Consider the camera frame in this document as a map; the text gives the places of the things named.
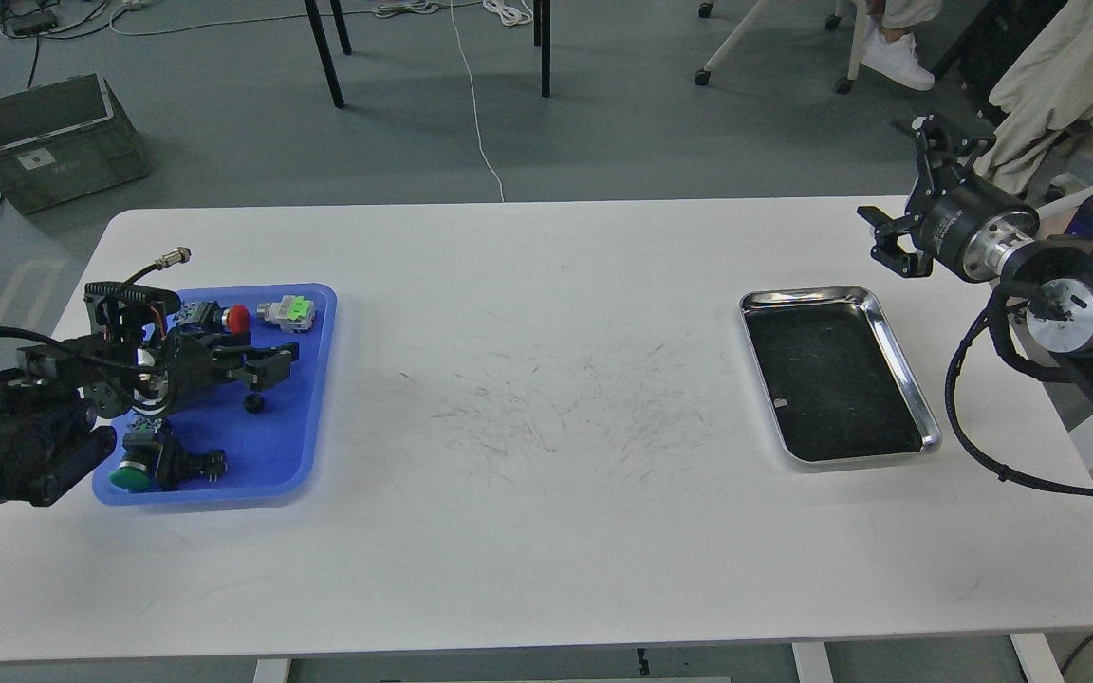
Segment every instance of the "person's leg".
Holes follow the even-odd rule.
[[[878,31],[867,35],[862,63],[903,86],[931,90],[933,74],[918,64],[912,27],[930,21],[942,9],[942,0],[871,0],[867,13]]]
[[[919,23],[931,21],[942,10],[942,0],[888,0],[888,3],[881,1],[878,4],[883,8],[881,30],[893,32],[896,36],[893,39],[900,38]]]

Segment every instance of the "gray storage box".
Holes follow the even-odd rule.
[[[0,191],[37,212],[149,173],[108,82],[80,75],[0,97]]]

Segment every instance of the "power strip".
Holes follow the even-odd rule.
[[[8,27],[16,35],[36,35],[57,27],[57,14],[48,10],[27,14],[25,17],[10,19]]]

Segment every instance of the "metal tray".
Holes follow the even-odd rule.
[[[790,456],[842,463],[938,448],[939,425],[870,291],[755,291],[741,314]]]

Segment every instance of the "red button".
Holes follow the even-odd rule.
[[[247,332],[251,329],[251,311],[247,310],[247,307],[243,304],[234,304],[226,311],[226,329],[231,330],[231,333],[237,334],[239,332]]]

